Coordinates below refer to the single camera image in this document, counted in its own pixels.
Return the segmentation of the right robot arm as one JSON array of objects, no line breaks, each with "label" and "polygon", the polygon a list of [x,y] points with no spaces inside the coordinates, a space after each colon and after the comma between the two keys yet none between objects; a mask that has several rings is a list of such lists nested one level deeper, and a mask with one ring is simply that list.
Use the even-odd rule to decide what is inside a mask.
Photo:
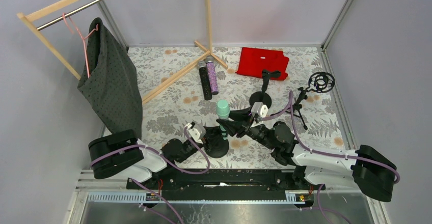
[{"label": "right robot arm", "polygon": [[302,144],[282,121],[272,128],[253,125],[253,117],[244,121],[217,119],[230,136],[250,137],[271,150],[279,164],[295,166],[295,177],[301,183],[359,189],[364,195],[381,202],[392,200],[394,185],[400,181],[397,167],[369,145],[357,150],[310,148]]}]

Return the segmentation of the black round-base mic stand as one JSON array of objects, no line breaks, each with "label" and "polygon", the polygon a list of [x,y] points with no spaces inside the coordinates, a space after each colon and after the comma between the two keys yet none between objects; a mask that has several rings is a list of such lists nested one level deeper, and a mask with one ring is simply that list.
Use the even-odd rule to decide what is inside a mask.
[{"label": "black round-base mic stand", "polygon": [[204,126],[205,134],[202,138],[206,154],[211,158],[222,158],[229,151],[227,133],[222,131],[219,126]]}]

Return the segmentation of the mint green microphone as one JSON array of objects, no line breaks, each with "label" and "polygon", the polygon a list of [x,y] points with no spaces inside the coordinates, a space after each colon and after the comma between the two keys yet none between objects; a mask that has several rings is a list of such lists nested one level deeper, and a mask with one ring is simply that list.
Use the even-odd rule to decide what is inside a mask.
[{"label": "mint green microphone", "polygon": [[[229,119],[229,114],[230,114],[230,107],[229,107],[228,101],[225,99],[219,100],[217,102],[217,115],[218,115],[219,119],[227,120],[227,119]],[[220,125],[219,128],[221,130],[221,135],[222,135],[223,139],[227,140],[228,139],[228,133],[227,133],[226,129],[222,125]]]}]

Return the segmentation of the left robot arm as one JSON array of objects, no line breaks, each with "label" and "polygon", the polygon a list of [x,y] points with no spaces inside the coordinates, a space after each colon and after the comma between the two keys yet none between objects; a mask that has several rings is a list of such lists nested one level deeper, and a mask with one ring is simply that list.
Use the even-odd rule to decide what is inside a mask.
[{"label": "left robot arm", "polygon": [[229,150],[229,142],[219,127],[188,123],[184,134],[184,142],[171,139],[161,150],[142,142],[132,129],[95,139],[88,145],[94,178],[119,176],[144,182],[168,166],[178,169],[177,163],[197,152],[208,160],[221,158]]}]

